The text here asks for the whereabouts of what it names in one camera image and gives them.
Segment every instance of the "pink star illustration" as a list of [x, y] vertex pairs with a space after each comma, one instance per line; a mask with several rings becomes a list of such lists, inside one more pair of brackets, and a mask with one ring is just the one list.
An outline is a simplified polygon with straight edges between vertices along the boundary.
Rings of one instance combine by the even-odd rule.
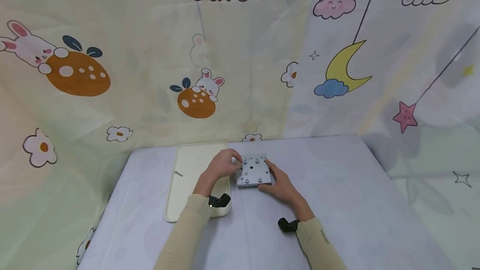
[[416, 103], [413, 103], [413, 105], [408, 106], [405, 105], [403, 102], [400, 102], [399, 104], [400, 112], [396, 114], [395, 117], [393, 117], [393, 121], [397, 121], [400, 123], [400, 130], [402, 134], [408, 126], [416, 127], [418, 125], [415, 117], [413, 116], [416, 105]]

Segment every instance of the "printed backdrop curtain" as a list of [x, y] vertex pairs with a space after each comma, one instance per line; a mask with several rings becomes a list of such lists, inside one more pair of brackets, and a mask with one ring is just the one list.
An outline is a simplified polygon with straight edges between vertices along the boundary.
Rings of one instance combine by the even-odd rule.
[[0, 0], [0, 269], [75, 269], [138, 147], [355, 133], [480, 268], [479, 2]]

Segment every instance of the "crescent moon illustration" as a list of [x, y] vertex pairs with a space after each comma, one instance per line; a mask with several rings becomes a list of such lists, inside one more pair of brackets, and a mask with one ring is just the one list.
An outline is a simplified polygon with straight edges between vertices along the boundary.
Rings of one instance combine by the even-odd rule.
[[347, 92], [351, 92], [357, 87], [365, 84], [367, 81], [370, 80], [370, 78], [372, 78], [371, 76], [369, 76], [355, 80], [354, 78], [351, 78], [350, 75], [348, 75], [348, 62], [350, 62], [352, 56], [363, 45], [363, 43], [365, 43], [365, 40], [347, 46], [339, 53], [337, 53], [337, 55], [335, 55], [335, 57], [328, 65], [327, 72], [325, 74], [327, 80], [334, 79], [342, 81], [348, 87]]

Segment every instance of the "beige tray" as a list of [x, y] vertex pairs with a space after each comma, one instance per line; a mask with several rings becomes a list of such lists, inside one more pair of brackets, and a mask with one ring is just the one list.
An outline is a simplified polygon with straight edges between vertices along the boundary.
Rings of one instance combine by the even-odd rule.
[[[177, 148], [168, 186], [167, 203], [163, 211], [165, 220], [176, 222], [179, 219], [202, 172], [220, 150], [227, 148], [228, 145], [225, 142], [185, 144]], [[223, 193], [230, 196], [229, 177], [217, 181], [212, 191], [212, 195], [217, 198], [220, 198]], [[231, 210], [231, 202], [226, 207], [213, 207], [211, 210], [211, 217], [225, 216]]]

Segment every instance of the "beige sleeve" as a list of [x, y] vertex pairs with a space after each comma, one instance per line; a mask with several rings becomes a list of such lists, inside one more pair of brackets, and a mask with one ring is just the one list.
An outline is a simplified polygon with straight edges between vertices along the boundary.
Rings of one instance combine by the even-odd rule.
[[297, 237], [310, 267], [312, 270], [346, 270], [342, 258], [328, 241], [324, 231], [317, 218], [300, 222], [298, 225]]
[[210, 218], [208, 198], [192, 194], [167, 239], [154, 270], [190, 270]]

